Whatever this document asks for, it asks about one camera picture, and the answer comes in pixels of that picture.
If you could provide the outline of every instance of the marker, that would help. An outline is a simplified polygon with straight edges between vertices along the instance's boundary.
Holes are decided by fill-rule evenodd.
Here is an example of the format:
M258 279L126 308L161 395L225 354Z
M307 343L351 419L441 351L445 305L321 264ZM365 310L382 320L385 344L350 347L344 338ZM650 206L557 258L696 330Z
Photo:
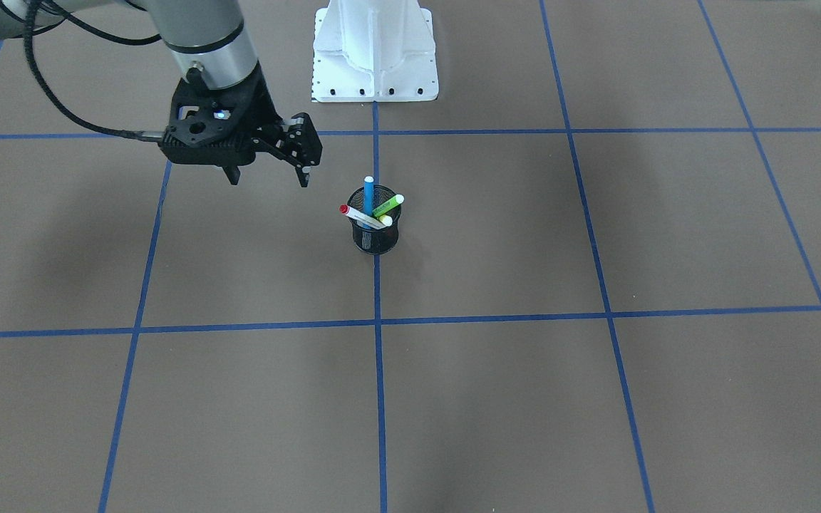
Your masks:
M361 211L356 210L356 208L348 207L348 205L341 205L341 213L346 215L349 218L354 219L355 221L360 221L363 224L367 224L368 227L374 230L382 230L385 227L384 224L379 223L379 220L375 217L369 217L367 214L363 214Z
M375 182L371 176L363 179L363 214L372 215L372 201L376 197Z
M379 215L388 214L391 209L402 204L402 202L404 202L403 195L391 196L391 198L388 198L388 201L385 201L383 204L376 207L374 211L372 211L372 217L379 217Z

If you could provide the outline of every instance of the green marker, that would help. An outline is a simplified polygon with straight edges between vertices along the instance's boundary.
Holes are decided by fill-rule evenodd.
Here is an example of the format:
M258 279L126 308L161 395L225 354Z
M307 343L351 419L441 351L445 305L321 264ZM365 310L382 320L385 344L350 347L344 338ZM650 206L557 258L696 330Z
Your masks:
M391 198L388 198L388 201L385 201L383 204L376 207L374 211L372 211L372 217L379 217L379 215L388 214L391 209L402 204L402 202L404 202L403 195L391 196Z

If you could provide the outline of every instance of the black mesh cup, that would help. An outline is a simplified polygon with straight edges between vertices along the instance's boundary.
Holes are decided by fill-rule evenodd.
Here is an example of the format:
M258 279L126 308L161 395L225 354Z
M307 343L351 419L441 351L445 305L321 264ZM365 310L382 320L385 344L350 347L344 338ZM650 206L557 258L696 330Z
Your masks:
M383 185L374 185L375 197L372 200L374 207L383 204L388 198L395 195L392 189ZM363 188L356 189L351 199L348 200L348 206L354 207L358 211L363 211ZM367 254L383 254L387 253L395 244L398 243L398 218L401 217L401 205L392 208L388 215L391 216L391 226L384 227L379 230L369 228L355 219L349 218L351 221L351 229L353 230L354 244L363 253Z

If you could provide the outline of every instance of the blue marker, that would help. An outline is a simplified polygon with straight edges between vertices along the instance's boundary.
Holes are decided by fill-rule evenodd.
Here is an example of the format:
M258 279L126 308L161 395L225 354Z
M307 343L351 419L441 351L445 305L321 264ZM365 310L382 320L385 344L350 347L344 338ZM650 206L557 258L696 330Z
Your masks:
M363 214L372 215L372 201L375 199L375 188L371 176L363 179Z

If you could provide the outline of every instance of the white mounting plate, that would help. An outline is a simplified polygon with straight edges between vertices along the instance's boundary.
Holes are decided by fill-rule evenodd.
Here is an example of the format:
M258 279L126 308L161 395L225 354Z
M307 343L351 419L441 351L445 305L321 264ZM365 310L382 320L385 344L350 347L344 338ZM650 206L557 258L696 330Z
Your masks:
M328 9L316 12L316 36L328 12ZM429 9L420 9L420 12L432 36L433 13ZM438 96L439 76L435 54L408 53L404 61L391 71L370 72L352 66L345 55L315 52L312 66L313 101L431 101Z

